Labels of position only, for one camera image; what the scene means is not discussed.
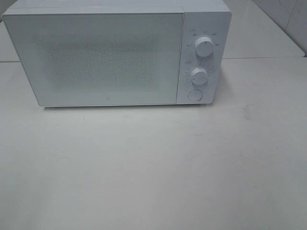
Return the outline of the white timer knob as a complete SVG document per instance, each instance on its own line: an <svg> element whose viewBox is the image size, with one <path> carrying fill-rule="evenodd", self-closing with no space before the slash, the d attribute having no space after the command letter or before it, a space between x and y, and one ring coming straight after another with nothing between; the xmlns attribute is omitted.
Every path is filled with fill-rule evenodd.
<svg viewBox="0 0 307 230"><path fill-rule="evenodd" d="M203 85L208 80L208 73L207 73L206 69L204 69L204 68L195 68L190 73L190 78L191 78L192 84Z"/></svg>

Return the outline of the white microwave oven body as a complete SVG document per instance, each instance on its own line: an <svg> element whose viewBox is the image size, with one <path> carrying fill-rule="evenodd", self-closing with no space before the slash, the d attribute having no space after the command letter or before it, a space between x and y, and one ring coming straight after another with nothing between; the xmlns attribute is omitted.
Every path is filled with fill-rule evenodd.
<svg viewBox="0 0 307 230"><path fill-rule="evenodd" d="M174 104L210 104L214 98L224 47L226 44L229 25L232 17L231 12L224 4L215 4L213 7L205 6L204 8L201 8L194 4L190 6L123 6L121 4L117 4L115 6L80 6L77 4L73 4L72 6L70 6L68 3L61 2L56 4L55 6L19 6L16 8L12 7L3 14L2 18L4 22L4 16L6 15L107 15L167 13L183 14L179 75L177 84L177 100ZM199 57L195 52L194 42L198 37L202 35L209 35L214 40L213 52L207 57ZM206 69L208 73L208 80L205 84L192 84L190 73L195 68ZM188 93L192 90L200 90L202 92L202 99L199 101L191 101L188 98Z"/></svg>

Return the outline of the round white door button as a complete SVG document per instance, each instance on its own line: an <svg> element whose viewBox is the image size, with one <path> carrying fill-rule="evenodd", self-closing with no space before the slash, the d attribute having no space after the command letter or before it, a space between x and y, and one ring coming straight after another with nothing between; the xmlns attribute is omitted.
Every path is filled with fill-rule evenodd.
<svg viewBox="0 0 307 230"><path fill-rule="evenodd" d="M192 90L188 93L188 98L191 101L199 101L202 99L202 92L200 90Z"/></svg>

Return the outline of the white microwave door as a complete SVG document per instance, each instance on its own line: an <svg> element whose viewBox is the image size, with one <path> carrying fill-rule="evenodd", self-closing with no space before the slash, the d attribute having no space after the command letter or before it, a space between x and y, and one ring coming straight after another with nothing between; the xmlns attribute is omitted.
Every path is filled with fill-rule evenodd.
<svg viewBox="0 0 307 230"><path fill-rule="evenodd" d="M6 15L43 107L174 104L183 14Z"/></svg>

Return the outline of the upper white power knob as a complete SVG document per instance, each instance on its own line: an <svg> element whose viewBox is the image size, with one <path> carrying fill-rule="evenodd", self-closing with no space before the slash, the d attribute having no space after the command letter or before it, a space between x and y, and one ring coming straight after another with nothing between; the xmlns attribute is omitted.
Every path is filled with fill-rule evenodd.
<svg viewBox="0 0 307 230"><path fill-rule="evenodd" d="M195 52L205 58L212 54L214 48L214 40L207 34L198 37L194 42Z"/></svg>

